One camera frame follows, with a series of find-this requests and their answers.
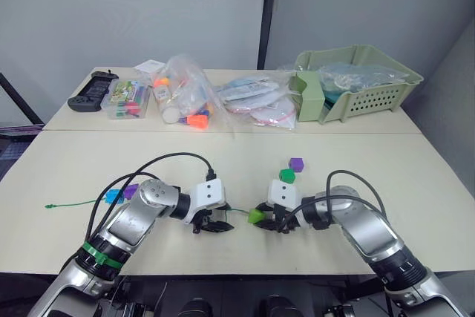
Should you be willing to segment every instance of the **white table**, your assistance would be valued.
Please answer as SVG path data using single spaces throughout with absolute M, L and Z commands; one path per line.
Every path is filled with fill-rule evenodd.
M 115 177 L 173 151 L 208 158 L 228 202 L 241 209 L 266 199 L 270 180 L 290 157 L 305 160 L 295 181 L 305 195 L 323 190 L 330 171 L 352 170 L 376 187 L 390 222 L 423 264 L 435 271 L 475 269 L 475 200 L 421 134 L 45 131 L 0 183 L 0 271 L 57 273 L 82 244 L 91 205 L 43 206 L 95 199 Z M 150 172 L 187 189 L 201 182 L 206 170 L 199 160 L 181 157 Z M 349 184 L 374 202 L 350 177 L 337 176 L 334 184 Z M 104 204 L 99 215 L 105 209 Z M 235 229 L 217 235 L 193 235 L 191 226 L 171 218 L 158 222 L 123 273 L 371 272 L 337 226 L 279 235 L 248 224 L 241 213 L 228 216 Z
M 93 71 L 106 71 L 111 69 L 113 73 L 122 78 L 140 78 L 133 68 L 94 68 Z M 222 85 L 240 76 L 253 73 L 265 73 L 272 71 L 256 70 L 205 70 L 209 81 L 214 85 Z M 87 75 L 84 81 L 74 91 L 79 93 L 87 81 L 91 78 Z M 197 132 L 197 129 L 187 125 L 167 125 L 162 121 L 158 113 L 157 104 L 151 96 L 148 103 L 145 118 L 137 120 L 110 120 L 104 111 L 98 113 L 78 113 L 72 111 L 65 103 L 45 126 L 45 130 L 88 130 L 88 131 L 160 131 L 160 132 Z M 294 131 L 281 128 L 261 128 L 255 125 L 234 122 L 233 128 L 221 124 L 210 125 L 207 132 L 253 132 L 253 133 L 394 133 L 394 134 L 419 134 L 421 131 L 400 108 L 399 110 L 382 111 L 371 115 L 361 115 L 349 118 L 342 123 L 339 120 L 321 125 L 318 122 L 300 122 Z

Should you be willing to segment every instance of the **green tape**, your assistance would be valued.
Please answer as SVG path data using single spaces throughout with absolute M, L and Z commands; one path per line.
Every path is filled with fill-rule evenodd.
M 82 248 L 86 252 L 94 256 L 94 259 L 96 259 L 96 262 L 99 265 L 107 265 L 109 267 L 113 267 L 114 269 L 122 269 L 122 267 L 124 266 L 124 264 L 120 263 L 119 261 L 115 261 L 114 259 L 109 258 L 106 254 L 94 248 L 87 241 L 84 242 L 84 244 L 82 245 Z

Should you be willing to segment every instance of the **black game controller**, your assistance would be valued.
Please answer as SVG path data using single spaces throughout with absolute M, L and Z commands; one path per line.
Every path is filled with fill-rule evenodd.
M 109 72 L 96 71 L 91 74 L 91 80 L 77 96 L 68 99 L 69 108 L 74 111 L 100 111 L 101 102 L 108 93 L 109 85 L 119 76 Z

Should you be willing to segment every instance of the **orange cap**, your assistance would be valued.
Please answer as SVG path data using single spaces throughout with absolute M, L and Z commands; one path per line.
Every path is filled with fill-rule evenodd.
M 208 116 L 202 114 L 188 115 L 186 123 L 194 128 L 206 129 L 208 128 Z
M 170 85 L 170 80 L 168 77 L 157 78 L 154 81 L 154 88 L 158 87 L 159 85 Z

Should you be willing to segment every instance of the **purple block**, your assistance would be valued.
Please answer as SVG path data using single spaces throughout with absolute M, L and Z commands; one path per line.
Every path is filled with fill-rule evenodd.
M 139 188 L 139 184 L 136 183 L 134 185 L 128 185 L 127 187 L 125 187 L 125 190 L 124 190 L 124 197 L 128 200 L 130 200 L 132 198 L 132 196 L 134 195 L 135 191 Z
M 293 157 L 289 161 L 289 169 L 295 172 L 302 172 L 304 170 L 304 160 L 301 157 Z

